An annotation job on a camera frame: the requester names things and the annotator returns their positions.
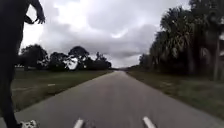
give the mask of leg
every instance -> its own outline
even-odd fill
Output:
[[[12,55],[0,55],[0,59],[5,60],[5,62],[3,62],[4,64],[0,64],[0,108],[7,128],[18,128],[18,123],[13,111],[10,89],[14,77],[13,60],[16,58]]]
[[[3,26],[0,30],[0,110],[7,128],[19,128],[11,98],[11,82],[14,77],[18,46],[21,42],[20,31]]]

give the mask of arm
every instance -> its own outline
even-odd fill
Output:
[[[27,24],[34,24],[34,22],[30,19],[30,17],[29,16],[25,16],[25,22],[27,23]]]
[[[44,11],[39,0],[30,0],[30,4],[35,8],[37,12],[37,19],[35,20],[35,22],[38,21],[39,24],[44,23],[45,22]]]

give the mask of dark clothing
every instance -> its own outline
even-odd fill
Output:
[[[0,25],[0,109],[7,128],[18,128],[12,107],[10,85],[14,77],[14,66],[22,41],[23,25],[19,29]]]
[[[7,128],[19,128],[13,111],[11,82],[14,78],[28,6],[24,9],[25,0],[4,1],[7,1],[4,3],[5,8],[0,8],[0,109]]]

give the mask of person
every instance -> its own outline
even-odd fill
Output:
[[[37,127],[35,121],[17,123],[11,98],[11,82],[23,39],[24,22],[34,24],[26,15],[29,5],[36,10],[37,19],[34,22],[44,23],[45,16],[39,0],[0,1],[0,110],[7,128]]]

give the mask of cloud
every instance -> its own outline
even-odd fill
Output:
[[[49,53],[68,53],[76,45],[100,52],[115,67],[138,63],[148,53],[164,12],[188,0],[40,0],[45,25],[25,25],[22,47],[39,43]],[[28,13],[33,19],[35,11]]]

